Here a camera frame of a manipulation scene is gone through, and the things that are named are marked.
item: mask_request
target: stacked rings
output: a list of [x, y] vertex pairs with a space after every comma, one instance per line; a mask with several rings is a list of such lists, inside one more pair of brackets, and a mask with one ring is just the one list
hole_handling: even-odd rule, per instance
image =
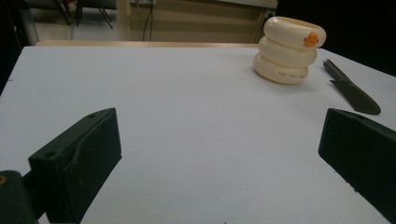
[[315, 24], [286, 17], [270, 18], [264, 32], [253, 61], [256, 72], [282, 84], [304, 81], [307, 66], [317, 58], [316, 49], [326, 40], [326, 32]]
[[317, 49], [326, 40], [326, 32], [320, 26], [286, 17], [269, 19], [264, 33], [272, 41], [296, 49]]
[[277, 44], [266, 37], [263, 37], [259, 42], [259, 52], [269, 61], [288, 67], [307, 67], [317, 58], [317, 52], [314, 49], [292, 49]]

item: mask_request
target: black knife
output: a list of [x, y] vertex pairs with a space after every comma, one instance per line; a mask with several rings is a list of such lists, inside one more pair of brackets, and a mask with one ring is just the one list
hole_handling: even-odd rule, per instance
[[381, 108], [373, 98], [356, 86], [332, 61], [329, 59], [324, 61], [323, 66], [334, 78], [331, 83], [343, 94], [354, 110], [370, 115], [381, 113]]

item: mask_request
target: cream ring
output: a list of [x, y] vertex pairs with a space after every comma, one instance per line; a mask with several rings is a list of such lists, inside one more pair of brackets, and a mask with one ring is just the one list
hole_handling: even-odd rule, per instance
[[279, 45], [265, 36], [259, 42], [259, 52], [265, 59], [287, 67], [307, 67], [317, 58], [315, 49], [293, 49]]
[[257, 53], [253, 61], [254, 70], [262, 77], [266, 77], [274, 82], [295, 85], [305, 80], [308, 75], [308, 68], [290, 68], [271, 63]]
[[320, 26], [287, 17], [272, 17], [264, 24], [265, 35], [288, 47], [317, 49], [326, 40], [326, 32]]

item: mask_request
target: white table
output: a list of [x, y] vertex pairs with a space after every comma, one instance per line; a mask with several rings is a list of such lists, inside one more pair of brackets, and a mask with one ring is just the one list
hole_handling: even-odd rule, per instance
[[[0, 97], [0, 169], [116, 107], [122, 160], [83, 223], [388, 223], [318, 155], [328, 108], [353, 109], [331, 59], [396, 129], [396, 78], [319, 49], [302, 85], [258, 76], [255, 48], [25, 48]], [[46, 223], [43, 216], [40, 223]]]

